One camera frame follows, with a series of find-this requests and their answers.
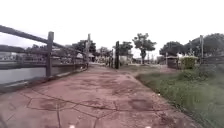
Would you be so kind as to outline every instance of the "white sky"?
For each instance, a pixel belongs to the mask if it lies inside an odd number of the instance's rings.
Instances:
[[[0,0],[0,24],[72,44],[91,39],[97,48],[132,41],[148,33],[157,42],[151,54],[168,41],[187,43],[199,35],[223,33],[222,0]],[[0,44],[32,46],[34,41],[0,33]],[[133,50],[139,57],[139,50]]]

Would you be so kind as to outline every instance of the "bush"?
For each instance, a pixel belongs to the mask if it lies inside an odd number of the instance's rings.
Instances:
[[[184,69],[193,69],[195,67],[195,61],[197,57],[186,56],[181,58],[181,65]]]

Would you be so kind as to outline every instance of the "river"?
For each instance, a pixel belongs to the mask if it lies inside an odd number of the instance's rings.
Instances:
[[[71,71],[71,68],[52,68],[52,74],[60,74]],[[0,84],[11,83],[21,80],[28,80],[37,77],[45,77],[45,68],[22,68],[0,70]]]

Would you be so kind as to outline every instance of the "green grass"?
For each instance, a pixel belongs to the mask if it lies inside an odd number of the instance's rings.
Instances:
[[[171,104],[190,115],[205,128],[224,126],[223,73],[194,70],[176,74],[148,73],[137,76]]]
[[[120,67],[120,70],[130,72],[152,71],[153,69],[155,69],[155,67],[150,65],[125,65]]]

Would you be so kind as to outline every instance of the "wooden fence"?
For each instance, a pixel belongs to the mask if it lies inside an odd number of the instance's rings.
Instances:
[[[48,38],[44,39],[37,37],[25,32],[15,30],[13,28],[5,27],[0,25],[0,32],[30,39],[33,41],[38,41],[46,44],[46,50],[24,50],[24,49],[12,49],[0,47],[0,52],[10,52],[10,53],[23,53],[26,55],[38,55],[42,56],[44,59],[41,61],[18,61],[18,60],[0,60],[0,62],[8,62],[6,64],[0,64],[0,70],[8,69],[18,69],[18,68],[35,68],[35,67],[44,67],[46,69],[46,77],[50,78],[52,76],[52,67],[72,67],[72,71],[76,70],[78,67],[82,66],[87,68],[86,54],[65,46],[62,46],[54,42],[54,32],[48,33]],[[63,50],[66,54],[57,54],[53,52],[53,47],[57,47]],[[66,64],[55,64],[53,61],[59,60],[59,58],[67,58],[69,61]]]

